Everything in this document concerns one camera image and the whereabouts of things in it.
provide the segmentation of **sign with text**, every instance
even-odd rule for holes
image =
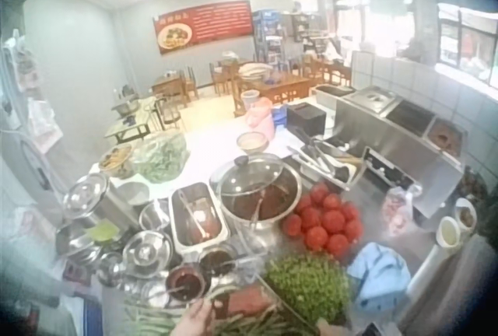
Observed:
[[[161,54],[182,48],[253,34],[248,0],[200,5],[154,19]]]

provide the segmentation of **tomato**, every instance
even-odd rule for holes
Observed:
[[[328,241],[327,231],[323,227],[315,226],[309,229],[304,238],[304,243],[309,250],[317,252],[325,246]]]
[[[341,198],[338,194],[329,194],[324,201],[323,205],[325,209],[340,209],[341,208]]]
[[[315,184],[310,191],[311,200],[315,205],[322,205],[323,200],[328,196],[330,192],[328,188],[323,183]]]
[[[296,213],[301,214],[301,212],[308,206],[312,206],[311,196],[309,194],[304,194],[296,205]]]
[[[344,234],[350,243],[356,242],[363,235],[363,225],[357,219],[353,219],[346,223]]]
[[[351,221],[352,219],[359,219],[358,209],[351,201],[342,204],[341,212],[344,215],[346,221]]]
[[[306,231],[311,227],[320,225],[321,212],[319,209],[310,206],[301,213],[301,220],[303,221],[302,227]]]
[[[282,224],[283,232],[287,236],[296,237],[301,234],[301,217],[296,214],[289,215]]]
[[[338,233],[330,236],[330,239],[327,242],[327,252],[332,254],[335,258],[342,258],[348,251],[349,241],[344,235]]]
[[[340,233],[344,229],[345,218],[341,212],[326,212],[321,217],[321,225],[328,233]]]

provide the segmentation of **white wall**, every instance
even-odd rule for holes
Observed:
[[[109,148],[103,136],[117,118],[113,89],[127,83],[112,19],[85,0],[27,0],[24,21],[42,90],[64,133],[68,155],[59,171],[75,180]]]
[[[220,60],[223,51],[234,51],[242,58],[253,58],[253,37],[221,40],[170,54],[160,54],[153,26],[154,16],[196,5],[224,1],[233,0],[145,0],[114,14],[120,47],[127,55],[127,68],[134,73],[139,91],[145,93],[164,71],[186,69],[187,66],[194,68],[198,86],[210,83],[209,62]],[[291,11],[293,8],[293,0],[250,1],[252,11],[259,9]]]

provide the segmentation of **finger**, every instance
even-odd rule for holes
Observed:
[[[207,323],[209,317],[211,316],[211,310],[212,310],[211,301],[208,299],[204,299],[204,301],[202,302],[202,307],[197,312],[195,319],[200,322],[203,322],[204,324]]]
[[[189,318],[194,318],[199,310],[202,308],[204,301],[201,299],[196,301],[192,306],[190,306],[187,311],[185,312],[185,316]]]

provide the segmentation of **blue cloth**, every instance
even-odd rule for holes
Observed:
[[[356,306],[368,312],[382,312],[396,307],[412,280],[405,260],[391,248],[377,243],[368,243],[347,272],[359,280]]]
[[[282,105],[281,107],[278,108],[273,108],[272,109],[272,118],[273,118],[273,123],[275,126],[287,125],[287,105]]]

